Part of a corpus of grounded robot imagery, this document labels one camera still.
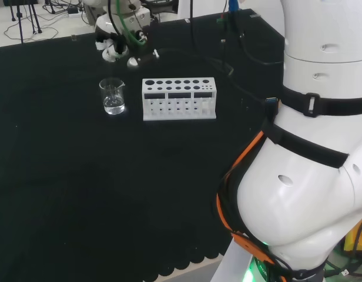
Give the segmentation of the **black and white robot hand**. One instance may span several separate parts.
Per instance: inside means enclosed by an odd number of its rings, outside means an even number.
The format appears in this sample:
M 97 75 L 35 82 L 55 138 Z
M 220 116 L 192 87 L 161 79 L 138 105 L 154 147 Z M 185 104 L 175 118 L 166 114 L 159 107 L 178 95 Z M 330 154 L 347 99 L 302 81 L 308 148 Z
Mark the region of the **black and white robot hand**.
M 139 68 L 146 63 L 160 59 L 160 51 L 151 47 L 146 41 L 143 32 L 143 46 L 139 46 L 126 39 L 124 35 L 108 32 L 97 25 L 95 26 L 95 45 L 101 51 L 102 57 L 109 63 L 125 61 L 129 69 Z

